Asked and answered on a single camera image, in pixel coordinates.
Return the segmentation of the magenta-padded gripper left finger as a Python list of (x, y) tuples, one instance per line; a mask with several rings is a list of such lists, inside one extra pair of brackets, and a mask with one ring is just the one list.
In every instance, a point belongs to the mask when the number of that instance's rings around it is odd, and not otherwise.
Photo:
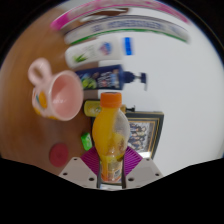
[(72, 157), (59, 176), (84, 188), (97, 189), (100, 184), (100, 160), (94, 147), (81, 157)]

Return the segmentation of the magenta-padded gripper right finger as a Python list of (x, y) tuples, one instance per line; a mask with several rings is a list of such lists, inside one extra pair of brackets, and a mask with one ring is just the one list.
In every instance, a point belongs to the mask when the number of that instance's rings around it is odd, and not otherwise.
[(122, 188), (134, 189), (150, 184), (163, 175), (151, 158), (143, 158), (128, 147), (123, 157)]

